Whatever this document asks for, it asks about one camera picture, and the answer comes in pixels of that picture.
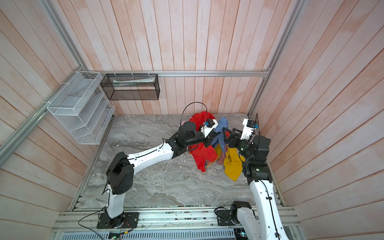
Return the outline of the blue plaid shirt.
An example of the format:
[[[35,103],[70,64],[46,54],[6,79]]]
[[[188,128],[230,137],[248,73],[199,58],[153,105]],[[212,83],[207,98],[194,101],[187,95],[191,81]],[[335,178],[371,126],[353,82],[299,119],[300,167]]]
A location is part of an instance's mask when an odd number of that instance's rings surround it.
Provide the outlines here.
[[[229,127],[229,124],[228,124],[227,118],[221,117],[218,121],[218,126],[214,129],[214,133],[219,133],[219,135],[214,137],[211,145],[214,148],[216,148],[217,145],[220,145],[222,152],[225,152],[226,150],[226,143],[225,143],[225,136],[224,136],[223,129],[224,128],[227,129],[228,127]]]

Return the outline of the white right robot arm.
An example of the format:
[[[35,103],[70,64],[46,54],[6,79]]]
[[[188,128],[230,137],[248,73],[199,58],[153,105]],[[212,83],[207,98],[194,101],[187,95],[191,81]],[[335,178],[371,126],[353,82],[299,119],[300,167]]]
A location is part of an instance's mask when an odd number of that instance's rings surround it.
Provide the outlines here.
[[[245,158],[242,172],[254,196],[257,213],[250,204],[235,201],[231,205],[231,219],[235,225],[242,226],[249,240],[287,240],[267,164],[271,140],[258,135],[250,141],[242,138],[243,133],[235,128],[223,128],[225,143]]]

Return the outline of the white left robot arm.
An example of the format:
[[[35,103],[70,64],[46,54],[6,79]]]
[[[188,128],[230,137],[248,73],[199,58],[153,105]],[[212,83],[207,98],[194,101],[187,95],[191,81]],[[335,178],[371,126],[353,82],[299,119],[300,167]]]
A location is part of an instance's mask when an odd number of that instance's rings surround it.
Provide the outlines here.
[[[209,147],[219,135],[214,132],[217,127],[217,120],[209,119],[198,131],[194,122],[187,121],[179,126],[174,135],[163,140],[157,147],[136,154],[116,154],[106,170],[105,192],[108,193],[108,202],[100,214],[97,229],[115,229],[123,226],[134,228],[135,224],[129,223],[129,217],[124,213],[125,195],[133,186],[134,175],[147,167],[184,154],[190,146],[197,147],[202,143]]]

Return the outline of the red cloth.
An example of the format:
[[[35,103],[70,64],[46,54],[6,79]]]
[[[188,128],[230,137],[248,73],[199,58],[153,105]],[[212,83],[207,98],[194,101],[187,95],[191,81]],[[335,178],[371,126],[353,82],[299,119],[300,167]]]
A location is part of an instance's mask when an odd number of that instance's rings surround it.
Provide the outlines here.
[[[208,119],[215,119],[215,117],[211,113],[204,111],[194,114],[189,121],[195,123],[197,132],[201,133],[201,126]],[[191,155],[196,162],[198,170],[201,172],[206,171],[206,162],[213,163],[218,158],[215,149],[212,146],[206,148],[203,143],[192,145],[190,149],[194,149],[191,151]]]

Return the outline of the dusty rose cloth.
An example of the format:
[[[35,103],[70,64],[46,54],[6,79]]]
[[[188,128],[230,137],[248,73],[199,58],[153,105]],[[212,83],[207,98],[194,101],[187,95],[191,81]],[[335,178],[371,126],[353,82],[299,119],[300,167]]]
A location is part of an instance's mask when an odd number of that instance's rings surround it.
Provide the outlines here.
[[[227,151],[228,151],[228,147],[225,146],[225,151],[223,152],[222,151],[222,148],[217,145],[215,148],[214,148],[216,154],[217,154],[217,158],[214,162],[210,162],[209,160],[206,160],[205,162],[205,166],[208,167],[210,165],[212,165],[213,163],[217,163],[218,165],[222,165],[224,160],[227,158]]]

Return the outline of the yellow cloth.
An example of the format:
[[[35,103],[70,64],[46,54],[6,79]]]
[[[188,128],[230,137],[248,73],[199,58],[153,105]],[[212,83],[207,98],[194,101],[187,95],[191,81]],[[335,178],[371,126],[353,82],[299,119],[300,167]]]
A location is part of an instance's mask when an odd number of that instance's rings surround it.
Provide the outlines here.
[[[234,182],[237,181],[242,173],[242,163],[245,161],[244,157],[239,156],[239,152],[236,148],[228,148],[227,158],[223,162],[225,167],[225,174]]]

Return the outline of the aluminium frame rail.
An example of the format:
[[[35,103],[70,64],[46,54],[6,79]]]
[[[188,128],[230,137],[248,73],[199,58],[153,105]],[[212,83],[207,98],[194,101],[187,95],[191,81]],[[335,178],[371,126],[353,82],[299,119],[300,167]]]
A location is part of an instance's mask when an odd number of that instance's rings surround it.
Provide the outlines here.
[[[157,75],[158,77],[266,77],[269,74],[268,70],[239,70],[239,71],[98,71],[102,76],[106,74],[130,76]]]

